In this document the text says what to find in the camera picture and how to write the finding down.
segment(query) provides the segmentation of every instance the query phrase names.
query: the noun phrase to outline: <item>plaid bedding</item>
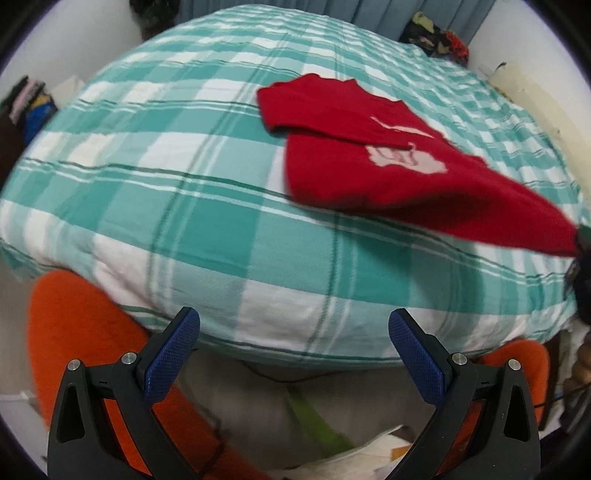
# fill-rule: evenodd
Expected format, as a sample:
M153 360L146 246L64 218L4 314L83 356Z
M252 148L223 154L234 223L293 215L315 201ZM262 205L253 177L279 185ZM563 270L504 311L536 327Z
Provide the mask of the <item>plaid bedding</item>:
M387 319L401 306L450 351L554 335L574 312L568 260L290 202L285 138L265 131L255 92L310 72L404 100L587 222L561 152L471 72L328 17L243 5L144 43L51 121L2 194L6 258L69 268L150 329L193 306L201 345L263 362L395 364Z

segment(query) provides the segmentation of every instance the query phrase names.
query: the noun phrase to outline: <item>green strap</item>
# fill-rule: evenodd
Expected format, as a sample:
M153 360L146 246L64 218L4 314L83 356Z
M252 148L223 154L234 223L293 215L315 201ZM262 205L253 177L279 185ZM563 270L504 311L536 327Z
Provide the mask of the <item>green strap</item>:
M318 444L325 455L333 456L355 448L351 440L341 433L336 433L318 415L299 388L292 385L287 387L287 402L304 433Z

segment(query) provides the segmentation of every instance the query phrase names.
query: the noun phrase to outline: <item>clothing pile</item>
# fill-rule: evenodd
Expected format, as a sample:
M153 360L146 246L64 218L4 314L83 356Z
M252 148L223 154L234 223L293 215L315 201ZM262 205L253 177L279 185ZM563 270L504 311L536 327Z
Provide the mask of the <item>clothing pile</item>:
M26 146L57 112L57 107L45 83L25 76L0 102L0 111L8 113Z
M458 150L402 101L316 74L257 98L269 130L290 129L285 178L296 202L500 247L579 252L577 228L556 205Z
M469 50L464 42L454 32L441 30L423 12L413 16L398 41L421 47L428 57L468 65Z

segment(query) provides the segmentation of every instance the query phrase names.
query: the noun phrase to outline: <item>blue gripper pad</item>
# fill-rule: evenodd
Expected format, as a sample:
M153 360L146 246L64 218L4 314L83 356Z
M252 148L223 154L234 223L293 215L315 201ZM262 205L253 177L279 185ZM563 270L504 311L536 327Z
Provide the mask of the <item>blue gripper pad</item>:
M401 313L408 316L412 324L409 325L410 322ZM424 345L426 338L431 335L424 333L404 309L394 310L390 314L388 334L423 400L431 405L442 405L446 395L445 374Z
M140 374L142 371L145 372L143 374L143 393L146 403L154 404L166 398L170 387L172 387L199 337L199 330L200 320L197 311L189 307L183 307L166 330L157 335L165 337L164 344L161 344L162 338L156 339L155 336L144 347L148 355L142 361L144 359L149 361L150 357L153 358L149 365L144 365L139 371ZM149 346L159 346L160 348L150 349Z

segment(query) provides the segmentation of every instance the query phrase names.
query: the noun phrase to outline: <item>red shirt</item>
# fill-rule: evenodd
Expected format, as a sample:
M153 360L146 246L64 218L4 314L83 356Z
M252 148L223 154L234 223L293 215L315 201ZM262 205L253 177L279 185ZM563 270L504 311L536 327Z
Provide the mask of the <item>red shirt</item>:
M290 129L285 178L297 202L502 247L577 254L576 227L557 206L458 150L404 102L316 74L274 83L257 97L268 129Z

